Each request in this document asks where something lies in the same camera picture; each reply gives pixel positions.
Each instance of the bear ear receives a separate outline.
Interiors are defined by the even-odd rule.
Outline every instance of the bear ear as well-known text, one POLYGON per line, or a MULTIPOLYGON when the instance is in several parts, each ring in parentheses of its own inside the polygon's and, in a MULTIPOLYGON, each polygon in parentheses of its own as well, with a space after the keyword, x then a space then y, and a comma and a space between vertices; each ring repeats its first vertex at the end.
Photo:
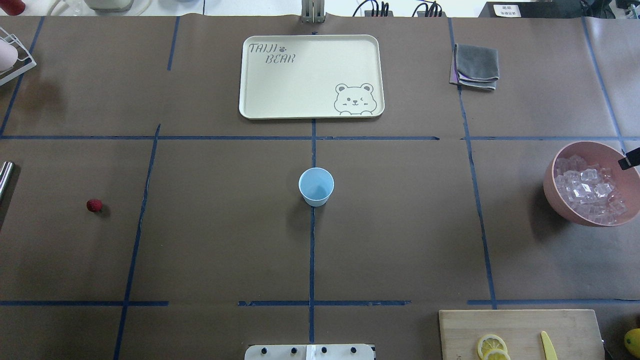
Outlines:
POLYGON ((367 90, 368 92, 373 92, 373 86, 371 86, 371 84, 362 84, 362 86, 360 88, 363 88, 364 90, 367 90))

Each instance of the red object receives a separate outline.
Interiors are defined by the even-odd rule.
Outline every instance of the red object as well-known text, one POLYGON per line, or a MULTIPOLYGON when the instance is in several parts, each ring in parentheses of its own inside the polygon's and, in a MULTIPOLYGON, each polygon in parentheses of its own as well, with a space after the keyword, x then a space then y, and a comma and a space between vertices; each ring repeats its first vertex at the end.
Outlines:
POLYGON ((24 11, 26 5, 22 0, 0 0, 0 8, 7 15, 20 15, 24 11))
POLYGON ((86 209, 91 211, 92 213, 97 213, 102 210, 102 201, 98 199, 91 199, 86 202, 86 209))

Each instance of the yellow knife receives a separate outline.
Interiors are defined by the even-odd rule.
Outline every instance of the yellow knife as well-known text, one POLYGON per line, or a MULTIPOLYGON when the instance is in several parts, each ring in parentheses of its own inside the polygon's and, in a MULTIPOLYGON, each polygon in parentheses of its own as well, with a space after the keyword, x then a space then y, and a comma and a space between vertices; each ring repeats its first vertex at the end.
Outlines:
POLYGON ((542 347, 545 349, 545 358, 547 358, 547 360, 558 360, 556 350, 554 349, 554 345, 551 343, 551 339, 547 332, 541 332, 540 337, 542 338, 542 347))

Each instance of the bear face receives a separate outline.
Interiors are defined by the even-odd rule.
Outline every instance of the bear face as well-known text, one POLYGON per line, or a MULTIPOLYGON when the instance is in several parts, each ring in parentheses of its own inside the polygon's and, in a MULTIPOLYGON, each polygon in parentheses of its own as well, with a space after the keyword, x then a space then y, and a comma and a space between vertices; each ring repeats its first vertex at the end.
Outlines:
POLYGON ((372 115, 378 107, 378 103, 373 99, 371 84, 365 83, 354 87, 338 84, 335 92, 338 96, 333 107, 340 112, 340 115, 372 115))

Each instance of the folded towel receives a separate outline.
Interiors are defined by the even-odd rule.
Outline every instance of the folded towel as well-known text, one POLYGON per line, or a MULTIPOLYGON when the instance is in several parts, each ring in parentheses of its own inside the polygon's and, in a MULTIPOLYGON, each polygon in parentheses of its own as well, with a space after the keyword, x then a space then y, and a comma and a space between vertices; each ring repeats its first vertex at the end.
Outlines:
POLYGON ((465 44, 454 46, 450 83, 495 90, 499 78, 498 50, 465 44))

